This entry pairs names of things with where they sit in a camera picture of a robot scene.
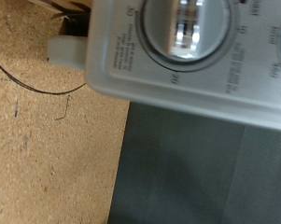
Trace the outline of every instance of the black wire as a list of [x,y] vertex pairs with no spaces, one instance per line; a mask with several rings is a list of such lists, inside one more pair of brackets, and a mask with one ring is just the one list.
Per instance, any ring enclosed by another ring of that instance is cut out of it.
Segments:
[[21,81],[19,81],[18,79],[16,79],[14,76],[12,76],[4,67],[2,67],[0,65],[0,70],[5,74],[7,75],[11,80],[13,80],[15,83],[19,84],[20,86],[24,87],[25,89],[29,90],[29,91],[34,91],[34,92],[38,92],[38,93],[41,93],[41,94],[47,94],[47,95],[66,95],[68,93],[71,93],[73,91],[77,91],[79,89],[81,89],[83,86],[86,85],[86,83],[84,83],[83,85],[80,85],[79,87],[76,87],[74,89],[72,89],[71,91],[62,91],[62,92],[49,92],[49,91],[40,91],[40,90],[37,90],[33,87],[30,87],[24,83],[22,83]]

